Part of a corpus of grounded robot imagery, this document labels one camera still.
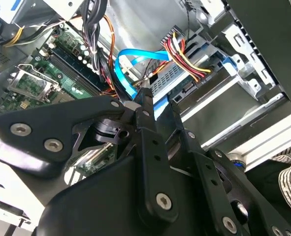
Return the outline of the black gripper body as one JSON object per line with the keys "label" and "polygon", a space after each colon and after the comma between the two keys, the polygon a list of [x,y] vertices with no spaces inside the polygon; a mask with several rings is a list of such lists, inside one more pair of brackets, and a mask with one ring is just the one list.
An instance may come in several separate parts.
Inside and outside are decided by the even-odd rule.
{"label": "black gripper body", "polygon": [[129,157],[57,194],[45,208],[38,236],[219,236],[195,180],[171,170],[179,215],[175,222],[147,226],[138,213],[136,167]]}

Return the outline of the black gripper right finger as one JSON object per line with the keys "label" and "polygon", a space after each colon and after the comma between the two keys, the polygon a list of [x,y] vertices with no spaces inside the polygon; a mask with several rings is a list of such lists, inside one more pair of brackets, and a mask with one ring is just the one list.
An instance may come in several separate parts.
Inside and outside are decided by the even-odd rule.
{"label": "black gripper right finger", "polygon": [[291,236],[291,203],[279,183],[290,163],[266,161],[249,172],[219,150],[204,151],[170,103],[170,160],[178,236]]}

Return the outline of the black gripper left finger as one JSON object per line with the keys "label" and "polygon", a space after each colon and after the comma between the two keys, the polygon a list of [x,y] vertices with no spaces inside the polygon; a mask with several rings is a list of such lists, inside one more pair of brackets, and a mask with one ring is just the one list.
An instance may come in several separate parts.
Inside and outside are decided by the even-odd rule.
{"label": "black gripper left finger", "polygon": [[109,95],[0,115],[0,161],[41,178],[58,177],[70,158],[104,143],[119,147],[117,160],[134,158],[137,209],[144,221],[178,217],[165,144],[154,120],[150,89],[124,106]]}

